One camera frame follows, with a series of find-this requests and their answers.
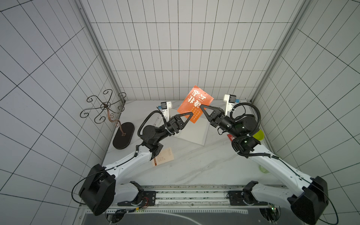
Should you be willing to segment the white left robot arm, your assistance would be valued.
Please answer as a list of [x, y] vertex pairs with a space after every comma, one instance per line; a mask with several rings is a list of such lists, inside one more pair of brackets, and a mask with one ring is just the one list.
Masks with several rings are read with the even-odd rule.
[[187, 112], [174, 115], [168, 121], [163, 120], [164, 124], [160, 127], [147, 125], [147, 121], [157, 113], [162, 112], [152, 111], [140, 125], [137, 135], [142, 143], [136, 146], [134, 153], [106, 166], [95, 165], [81, 180], [79, 197], [95, 216], [104, 213], [113, 204], [127, 203], [135, 207], [144, 204], [143, 188], [135, 181], [124, 183], [123, 178], [153, 160], [163, 148], [160, 141], [179, 133], [193, 116], [192, 112]]

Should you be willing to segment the white photo album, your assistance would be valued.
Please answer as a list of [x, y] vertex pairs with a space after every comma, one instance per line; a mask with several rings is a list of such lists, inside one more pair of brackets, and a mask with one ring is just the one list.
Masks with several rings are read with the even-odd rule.
[[208, 120], [200, 117], [196, 123], [189, 122], [185, 128], [180, 130], [174, 137], [204, 146], [209, 126], [210, 123]]

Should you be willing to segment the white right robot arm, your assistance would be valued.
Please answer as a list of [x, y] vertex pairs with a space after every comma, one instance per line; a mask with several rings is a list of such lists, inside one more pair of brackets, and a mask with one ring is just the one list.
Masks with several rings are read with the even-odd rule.
[[200, 108], [213, 127], [234, 137], [231, 145], [238, 155], [258, 163], [286, 186], [286, 189], [281, 189], [251, 181], [242, 191], [246, 205], [270, 203], [291, 210], [308, 225], [318, 222], [330, 203], [327, 182], [295, 169], [254, 138], [261, 124], [261, 113], [256, 106], [248, 102], [238, 103], [229, 115], [219, 107], [201, 105]]

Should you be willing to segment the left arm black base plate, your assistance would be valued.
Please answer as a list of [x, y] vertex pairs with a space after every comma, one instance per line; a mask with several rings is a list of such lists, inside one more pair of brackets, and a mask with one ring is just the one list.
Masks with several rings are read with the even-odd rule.
[[154, 206], [156, 200], [156, 191], [140, 192], [133, 201], [124, 201], [117, 203], [118, 206], [144, 207]]

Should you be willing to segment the orange photo card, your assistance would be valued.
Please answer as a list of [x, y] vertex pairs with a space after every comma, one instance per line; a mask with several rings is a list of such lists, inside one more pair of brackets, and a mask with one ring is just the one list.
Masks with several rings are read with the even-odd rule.
[[208, 106], [213, 100], [214, 98], [210, 94], [206, 93], [204, 90], [195, 85], [189, 94], [185, 97], [177, 112], [179, 114], [192, 112], [193, 116], [191, 117], [190, 121], [192, 123], [196, 123], [203, 114], [200, 106]]

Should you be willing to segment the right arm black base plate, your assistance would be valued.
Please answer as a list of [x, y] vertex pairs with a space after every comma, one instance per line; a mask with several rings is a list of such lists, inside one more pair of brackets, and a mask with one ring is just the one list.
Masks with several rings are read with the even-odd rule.
[[268, 206], [267, 202], [259, 202], [254, 197], [249, 197], [243, 191], [228, 191], [226, 195], [231, 206]]

